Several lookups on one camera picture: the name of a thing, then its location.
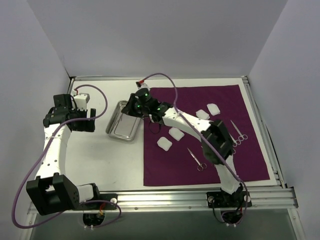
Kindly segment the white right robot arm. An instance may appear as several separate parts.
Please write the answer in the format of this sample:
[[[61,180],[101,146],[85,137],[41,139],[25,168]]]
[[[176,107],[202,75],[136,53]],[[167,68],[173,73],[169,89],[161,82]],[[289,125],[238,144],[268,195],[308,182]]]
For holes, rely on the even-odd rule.
[[[146,88],[132,93],[121,112],[135,118],[147,118],[152,123],[173,127],[201,142],[206,160],[217,170],[222,200],[227,206],[240,201],[239,191],[245,189],[243,180],[237,175],[233,162],[233,141],[221,120],[200,119],[177,108],[178,95],[172,104],[160,102]]]

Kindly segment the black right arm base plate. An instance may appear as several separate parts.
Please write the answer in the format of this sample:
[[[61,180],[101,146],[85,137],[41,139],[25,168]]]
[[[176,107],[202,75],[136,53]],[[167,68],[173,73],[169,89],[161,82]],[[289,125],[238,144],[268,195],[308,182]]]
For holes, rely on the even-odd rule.
[[[224,191],[209,191],[206,193],[209,208],[238,208],[245,207],[245,191],[228,194]]]

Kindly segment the steel instrument tray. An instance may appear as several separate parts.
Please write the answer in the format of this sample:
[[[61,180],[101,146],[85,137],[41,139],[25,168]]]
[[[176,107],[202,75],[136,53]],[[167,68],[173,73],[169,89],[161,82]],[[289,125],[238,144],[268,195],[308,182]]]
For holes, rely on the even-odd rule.
[[[113,139],[131,142],[134,140],[141,119],[122,113],[127,105],[126,100],[120,100],[106,126],[106,134]]]

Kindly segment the steel scissors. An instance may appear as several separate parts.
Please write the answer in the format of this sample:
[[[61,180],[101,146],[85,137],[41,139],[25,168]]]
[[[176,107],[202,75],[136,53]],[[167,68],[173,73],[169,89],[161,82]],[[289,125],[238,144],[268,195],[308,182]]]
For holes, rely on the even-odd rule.
[[[242,141],[241,141],[240,139],[235,139],[235,138],[233,138],[232,136],[231,136],[231,139],[232,139],[232,141],[233,141],[232,146],[233,146],[234,148],[237,147],[237,146],[239,146],[239,145],[242,143]]]
[[[248,139],[248,136],[246,134],[242,134],[242,132],[240,131],[240,129],[236,126],[236,124],[231,120],[230,121],[231,124],[233,125],[233,127],[235,128],[235,130],[237,131],[238,133],[238,140],[240,142],[244,141],[244,140],[247,140]]]
[[[195,162],[197,163],[197,170],[199,172],[202,172],[204,169],[207,168],[207,165],[205,163],[200,163],[200,161],[197,159],[195,154],[189,148],[187,148],[187,150],[188,150],[189,154],[192,156],[192,158],[195,160]]]

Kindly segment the purple surgical cloth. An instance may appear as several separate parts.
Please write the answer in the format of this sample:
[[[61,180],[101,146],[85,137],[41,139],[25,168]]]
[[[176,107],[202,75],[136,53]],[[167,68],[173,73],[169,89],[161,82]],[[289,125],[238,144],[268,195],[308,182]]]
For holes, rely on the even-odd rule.
[[[161,102],[173,103],[178,95],[177,108],[187,114],[195,115],[198,110],[208,111],[207,104],[216,104],[220,114],[210,116],[210,120],[222,120],[234,139],[239,137],[231,120],[242,134],[248,136],[235,148],[233,162],[237,175],[248,186],[267,186],[275,183],[268,155],[258,139],[254,128],[255,119],[248,112],[249,106],[243,99],[238,85],[179,87],[155,87],[150,93]],[[159,138],[172,142],[168,151],[157,145]],[[189,148],[200,163],[207,168],[197,170]],[[156,123],[144,121],[143,133],[143,184],[147,187],[189,186],[218,184],[220,179],[216,168],[203,156],[201,143],[189,134],[177,141],[169,135],[169,127],[159,127]]]

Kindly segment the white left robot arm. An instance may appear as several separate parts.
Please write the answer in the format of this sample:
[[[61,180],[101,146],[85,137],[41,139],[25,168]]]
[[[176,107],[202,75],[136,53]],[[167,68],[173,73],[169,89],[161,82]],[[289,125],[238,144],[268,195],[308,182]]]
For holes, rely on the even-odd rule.
[[[95,131],[96,109],[87,109],[87,93],[54,95],[52,107],[43,119],[44,155],[34,180],[26,183],[26,191],[42,216],[75,210],[80,203],[88,209],[100,206],[101,197],[95,183],[76,186],[66,176],[68,141],[72,132]]]

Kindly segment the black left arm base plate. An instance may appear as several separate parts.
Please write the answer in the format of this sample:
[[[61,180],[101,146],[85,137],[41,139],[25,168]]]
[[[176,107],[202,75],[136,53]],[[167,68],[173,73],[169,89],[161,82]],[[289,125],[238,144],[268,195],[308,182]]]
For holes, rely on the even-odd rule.
[[[80,204],[75,211],[99,211],[116,210],[118,204],[118,194],[102,193],[98,199],[89,200],[88,203]]]

